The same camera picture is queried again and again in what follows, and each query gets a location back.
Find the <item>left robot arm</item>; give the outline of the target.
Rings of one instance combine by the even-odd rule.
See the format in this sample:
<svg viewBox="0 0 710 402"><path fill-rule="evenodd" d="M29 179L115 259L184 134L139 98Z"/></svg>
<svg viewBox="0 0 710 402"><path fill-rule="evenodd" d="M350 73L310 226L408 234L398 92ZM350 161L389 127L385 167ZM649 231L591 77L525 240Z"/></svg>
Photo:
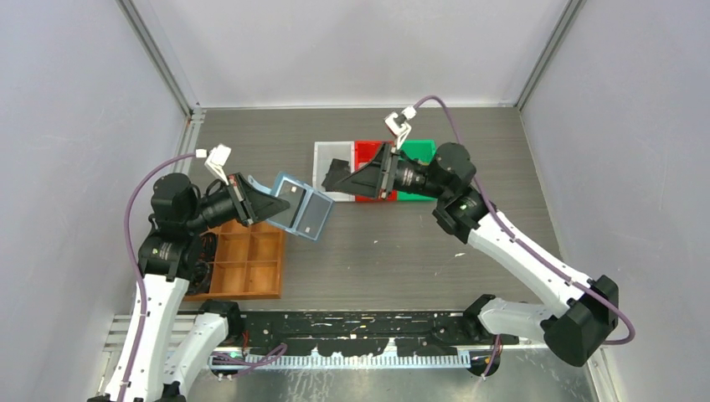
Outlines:
<svg viewBox="0 0 710 402"><path fill-rule="evenodd" d="M152 228L130 256L138 269L135 306L111 380L97 401L184 401L219 344L232 346L244 335L237 303L208 300L188 335L168 351L179 306L195 275L201 234L235 220L244 227L286 211L288 201L254 188L240 173L218 191L201 196L183 173L153 185Z"/></svg>

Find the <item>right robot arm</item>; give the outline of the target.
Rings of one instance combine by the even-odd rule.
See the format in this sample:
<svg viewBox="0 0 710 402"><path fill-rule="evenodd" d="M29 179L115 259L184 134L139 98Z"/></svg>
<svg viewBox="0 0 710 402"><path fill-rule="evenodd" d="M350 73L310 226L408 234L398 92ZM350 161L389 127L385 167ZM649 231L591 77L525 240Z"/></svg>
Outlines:
<svg viewBox="0 0 710 402"><path fill-rule="evenodd" d="M322 184L367 198L393 190L434 198L432 214L444 232L491 257L540 300L480 296L466 310L466 336L478 344L495 335L528 338L571 366L585 365L618 326L618 285L608 276L593 279L534 243L474 187L475 175L470 153L459 143L447 142L430 162L421 162L383 142L356 171L332 159Z"/></svg>

